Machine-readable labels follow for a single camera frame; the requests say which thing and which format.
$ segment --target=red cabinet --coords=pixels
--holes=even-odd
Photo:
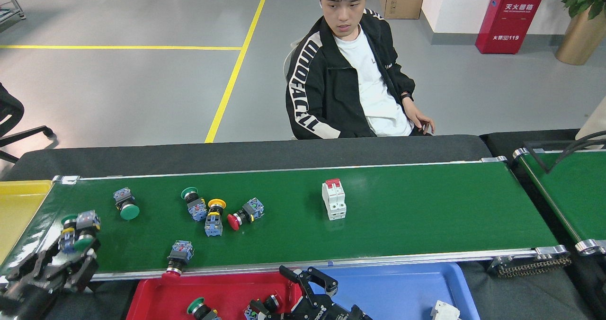
[[[490,0],[476,47],[482,54],[515,54],[541,0]]]

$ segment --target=gold plant pot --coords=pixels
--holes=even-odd
[[[570,21],[564,41],[556,52],[556,59],[572,65],[584,65],[606,36],[606,15],[602,11],[588,20],[589,9]]]

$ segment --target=black jacket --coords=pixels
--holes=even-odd
[[[400,94],[413,93],[415,82],[400,72],[389,24],[366,9],[360,25],[389,93],[401,106]],[[286,110],[297,139],[375,136],[360,104],[357,72],[323,17],[299,43],[286,80]]]

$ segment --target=chair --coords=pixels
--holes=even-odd
[[[282,65],[282,69],[284,70],[284,79],[288,79],[286,76],[288,76],[288,68],[290,68],[290,59],[292,59],[294,51],[297,50],[297,46],[299,45],[299,43],[301,43],[302,40],[303,39],[298,39],[290,44],[290,52],[288,53],[288,55],[286,55],[286,58],[284,59],[284,65]]]
[[[53,131],[47,126],[40,126],[32,130],[7,136],[6,134],[21,121],[23,113],[23,104],[11,96],[2,83],[0,83],[0,148],[40,132],[44,133],[47,137],[54,136]],[[0,150],[0,160],[16,163],[19,158]]]

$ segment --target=green conveyor belt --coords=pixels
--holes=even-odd
[[[329,178],[344,186],[346,219],[328,220]],[[180,198],[191,186],[227,202],[223,236],[208,238],[191,219]],[[130,221],[114,206],[123,187],[141,209]],[[266,215],[233,231],[225,217],[252,197]],[[62,217],[91,209],[102,222],[98,273],[164,270],[175,240],[193,243],[189,268],[558,245],[503,162],[99,178],[54,184],[2,274],[43,236],[54,240]]]
[[[538,155],[551,166],[560,152]],[[549,174],[530,154],[519,160],[576,242],[606,240],[606,151],[574,152]]]

